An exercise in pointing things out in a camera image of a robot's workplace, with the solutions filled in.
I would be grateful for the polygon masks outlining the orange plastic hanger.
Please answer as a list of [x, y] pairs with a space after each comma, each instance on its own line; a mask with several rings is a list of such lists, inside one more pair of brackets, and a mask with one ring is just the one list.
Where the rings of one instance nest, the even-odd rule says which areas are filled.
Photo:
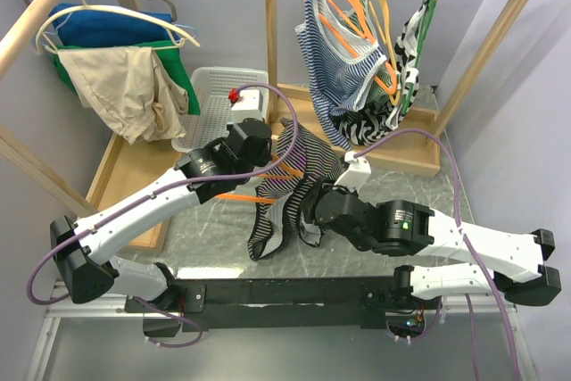
[[268, 173], [258, 174], [261, 178], [260, 190], [255, 195], [240, 195], [225, 193], [217, 195], [220, 200], [273, 204], [279, 198], [293, 192], [303, 181], [305, 168], [307, 167], [307, 155], [301, 152], [295, 153], [290, 159], [279, 164]]

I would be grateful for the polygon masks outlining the dark striped tank top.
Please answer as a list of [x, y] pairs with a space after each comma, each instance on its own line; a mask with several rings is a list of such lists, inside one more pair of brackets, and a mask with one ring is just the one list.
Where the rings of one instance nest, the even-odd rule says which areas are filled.
[[276, 155], [284, 156], [287, 148], [292, 152], [269, 171], [271, 178], [263, 179], [255, 188], [255, 196], [266, 201], [256, 204], [255, 221], [247, 241], [253, 261], [282, 251], [295, 239], [318, 247], [324, 231], [306, 222], [302, 201], [321, 179], [335, 182], [342, 173], [341, 163], [329, 144], [290, 119], [283, 118], [281, 125]]

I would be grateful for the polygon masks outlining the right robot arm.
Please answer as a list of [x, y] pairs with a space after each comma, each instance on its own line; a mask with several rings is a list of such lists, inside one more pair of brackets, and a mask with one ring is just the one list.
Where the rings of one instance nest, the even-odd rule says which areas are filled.
[[346, 238], [360, 252], [397, 258], [442, 257], [438, 267], [400, 266], [391, 297], [402, 308], [461, 294], [498, 294], [516, 305], [541, 307], [561, 292], [559, 271], [547, 261], [555, 250], [551, 231], [506, 233], [457, 221], [406, 200], [373, 205], [356, 191], [321, 180], [302, 199], [302, 220]]

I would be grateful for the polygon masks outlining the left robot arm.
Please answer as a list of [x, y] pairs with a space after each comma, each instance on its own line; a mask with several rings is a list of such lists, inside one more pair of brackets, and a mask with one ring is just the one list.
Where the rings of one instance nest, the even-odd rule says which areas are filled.
[[261, 120], [230, 123], [228, 134], [190, 151], [152, 184], [83, 220], [66, 216], [50, 224], [54, 262], [76, 304], [103, 294], [134, 293], [168, 311], [178, 289], [165, 265], [137, 264], [117, 252], [181, 211], [202, 205], [246, 183], [271, 160], [271, 129]]

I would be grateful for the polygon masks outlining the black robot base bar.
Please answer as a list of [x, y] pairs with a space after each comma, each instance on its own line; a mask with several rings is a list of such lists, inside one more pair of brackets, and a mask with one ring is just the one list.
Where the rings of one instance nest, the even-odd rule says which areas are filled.
[[176, 279], [151, 305], [204, 329], [357, 326], [384, 329], [386, 315], [434, 310], [392, 277]]

